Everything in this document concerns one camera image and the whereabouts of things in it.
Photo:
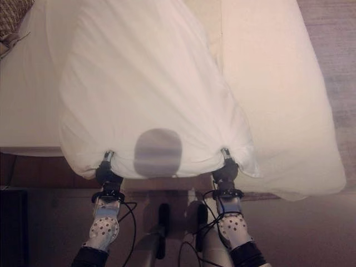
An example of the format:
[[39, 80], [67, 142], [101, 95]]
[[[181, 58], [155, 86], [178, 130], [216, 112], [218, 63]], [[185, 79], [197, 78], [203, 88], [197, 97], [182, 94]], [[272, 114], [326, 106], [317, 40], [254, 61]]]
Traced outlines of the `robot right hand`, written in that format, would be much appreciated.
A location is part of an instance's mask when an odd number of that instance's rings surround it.
[[221, 153], [224, 158], [224, 165], [220, 169], [213, 171], [212, 177], [219, 190], [233, 191], [235, 190], [234, 180], [238, 175], [239, 165], [231, 156], [229, 149], [224, 147], [221, 149]]

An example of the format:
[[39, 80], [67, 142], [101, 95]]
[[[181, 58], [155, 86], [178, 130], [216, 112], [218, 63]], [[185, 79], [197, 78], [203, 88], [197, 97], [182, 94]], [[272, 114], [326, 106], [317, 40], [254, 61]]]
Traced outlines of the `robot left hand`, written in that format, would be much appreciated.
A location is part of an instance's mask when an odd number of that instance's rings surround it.
[[111, 160], [114, 152], [106, 151], [99, 167], [95, 171], [95, 179], [102, 186], [106, 196], [114, 196], [120, 193], [123, 177], [116, 175], [111, 168]]

